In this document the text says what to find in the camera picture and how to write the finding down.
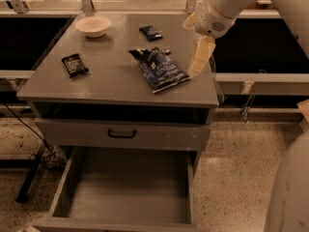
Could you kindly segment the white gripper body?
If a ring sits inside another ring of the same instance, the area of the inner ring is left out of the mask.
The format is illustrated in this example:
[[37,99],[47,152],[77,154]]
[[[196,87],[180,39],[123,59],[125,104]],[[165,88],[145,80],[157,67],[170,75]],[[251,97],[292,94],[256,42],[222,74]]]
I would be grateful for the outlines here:
[[194,27],[197,33],[217,39],[223,37],[235,22],[234,18],[223,16],[211,0],[204,0],[195,12]]

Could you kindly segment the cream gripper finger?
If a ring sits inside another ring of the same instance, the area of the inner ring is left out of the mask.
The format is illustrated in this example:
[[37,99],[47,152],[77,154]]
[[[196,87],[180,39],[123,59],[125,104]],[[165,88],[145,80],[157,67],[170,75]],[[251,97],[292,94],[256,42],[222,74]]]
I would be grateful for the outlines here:
[[194,21],[195,21],[196,13],[192,13],[184,22],[183,28],[186,30],[192,30],[194,28]]
[[203,36],[196,42],[194,54],[188,69],[188,74],[190,76],[197,76],[202,72],[210,60],[214,49],[215,42],[213,37]]

